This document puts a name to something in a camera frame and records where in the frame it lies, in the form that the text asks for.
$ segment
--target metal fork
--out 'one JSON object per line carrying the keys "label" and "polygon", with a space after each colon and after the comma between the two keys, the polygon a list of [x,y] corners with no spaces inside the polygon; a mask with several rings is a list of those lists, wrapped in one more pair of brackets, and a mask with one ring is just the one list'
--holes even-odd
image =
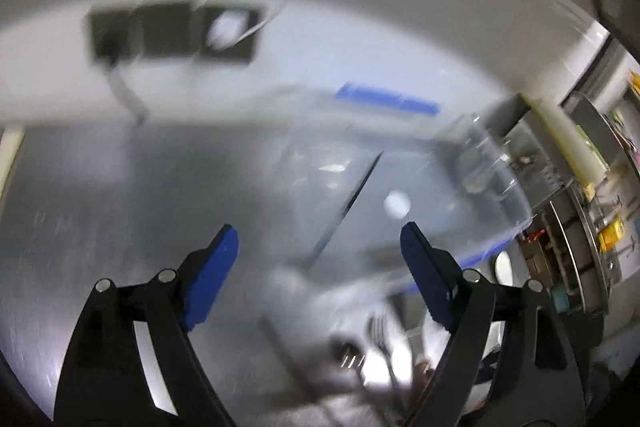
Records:
{"label": "metal fork", "polygon": [[403,415],[406,415],[406,407],[402,402],[402,391],[398,384],[398,379],[391,364],[391,350],[388,347],[386,340],[386,317],[385,315],[371,317],[367,327],[369,333],[369,340],[374,346],[376,346],[382,356],[385,357],[386,368],[389,371],[389,378],[391,379],[391,387],[394,391],[394,406]]}

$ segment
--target stainless steel countertop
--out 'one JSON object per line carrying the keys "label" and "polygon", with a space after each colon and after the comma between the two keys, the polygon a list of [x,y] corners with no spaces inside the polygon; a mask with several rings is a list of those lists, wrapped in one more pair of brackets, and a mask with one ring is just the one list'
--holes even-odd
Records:
{"label": "stainless steel countertop", "polygon": [[[328,341],[361,342],[372,391],[388,401],[386,376],[376,376],[386,369],[383,359],[364,338],[372,314],[388,315],[394,367],[399,377],[410,375],[388,287],[375,277],[326,285],[301,268],[374,152],[324,154],[320,147],[306,159],[316,172],[310,180],[307,168],[292,167],[291,143],[287,132],[255,129],[28,130],[0,215],[0,349],[45,413],[52,416],[66,346],[95,281],[146,282],[230,223],[241,241],[238,260],[190,339],[232,417],[243,426],[376,425],[355,375],[337,367]],[[311,192],[297,190],[303,181]],[[313,214],[306,213],[311,200]],[[526,265],[517,248],[511,254],[522,283]],[[490,273],[488,263],[482,271]],[[143,360],[153,357],[148,342],[140,351]],[[299,373],[317,396],[305,394]],[[156,402],[171,409],[158,375],[149,384]]]}

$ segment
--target transparent plastic box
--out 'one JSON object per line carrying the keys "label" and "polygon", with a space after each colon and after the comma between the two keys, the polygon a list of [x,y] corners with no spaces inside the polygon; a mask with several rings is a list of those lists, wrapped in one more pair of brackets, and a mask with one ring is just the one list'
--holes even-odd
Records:
{"label": "transparent plastic box", "polygon": [[399,251],[409,221],[462,267],[501,250],[531,223],[502,152],[471,116],[420,140],[299,131],[277,176],[294,209],[300,259],[310,259],[309,273],[322,284],[410,283]]}

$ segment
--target wall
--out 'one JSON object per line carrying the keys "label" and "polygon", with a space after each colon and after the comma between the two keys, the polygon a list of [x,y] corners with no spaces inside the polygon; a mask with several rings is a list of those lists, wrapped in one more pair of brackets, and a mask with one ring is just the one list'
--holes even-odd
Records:
{"label": "wall", "polygon": [[[91,62],[84,16],[138,1],[0,0],[0,120],[129,118]],[[139,61],[126,76],[156,120],[290,118],[279,94],[345,82],[440,102],[447,120],[520,90],[562,100],[606,36],[592,13],[590,0],[292,0],[248,67]]]}

